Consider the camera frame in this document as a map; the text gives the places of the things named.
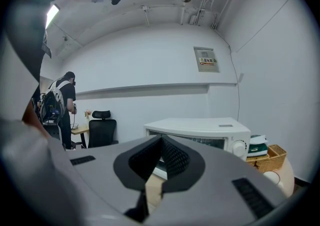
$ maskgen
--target flower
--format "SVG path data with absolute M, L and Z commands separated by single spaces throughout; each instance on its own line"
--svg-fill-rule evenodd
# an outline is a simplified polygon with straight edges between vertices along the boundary
M 84 116 L 87 117 L 87 118 L 88 118 L 91 114 L 92 114 L 92 111 L 91 111 L 90 109 L 86 109 L 85 112 L 84 112 Z

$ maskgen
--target vent grille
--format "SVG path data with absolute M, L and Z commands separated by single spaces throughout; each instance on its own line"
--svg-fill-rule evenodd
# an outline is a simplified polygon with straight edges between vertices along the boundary
M 95 160 L 95 158 L 93 156 L 84 156 L 84 157 L 71 159 L 70 162 L 72 165 L 78 165 L 78 164 L 87 163 L 87 162 L 90 162 L 93 160 Z
M 257 219 L 273 210 L 271 204 L 246 178 L 234 180 L 232 183 Z

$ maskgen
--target white microwave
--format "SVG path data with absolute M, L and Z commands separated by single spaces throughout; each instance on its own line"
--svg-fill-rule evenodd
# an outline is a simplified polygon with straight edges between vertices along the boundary
M 168 118 L 144 125 L 145 135 L 168 134 L 223 149 L 246 160 L 250 130 L 228 118 Z M 161 159 L 154 173 L 167 178 Z

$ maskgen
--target black t-shirt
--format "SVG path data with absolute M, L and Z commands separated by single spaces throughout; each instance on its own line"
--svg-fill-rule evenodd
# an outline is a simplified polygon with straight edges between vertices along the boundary
M 59 79 L 59 80 L 57 80 L 55 86 L 58 87 L 59 84 L 62 83 L 63 81 L 67 81 L 67 80 L 64 78 Z M 63 102 L 64 102 L 65 107 L 67 106 L 68 99 L 73 99 L 73 101 L 76 100 L 76 90 L 75 90 L 75 87 L 73 84 L 68 83 L 68 84 L 64 85 L 63 87 L 61 87 L 60 91 L 63 95 Z

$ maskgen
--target fluorescent light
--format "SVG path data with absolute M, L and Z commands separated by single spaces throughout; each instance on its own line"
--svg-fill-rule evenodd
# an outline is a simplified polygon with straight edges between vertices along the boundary
M 53 5 L 49 12 L 46 14 L 46 25 L 45 29 L 47 29 L 48 25 L 50 24 L 51 20 L 54 19 L 55 15 L 58 13 L 59 9 L 56 5 Z

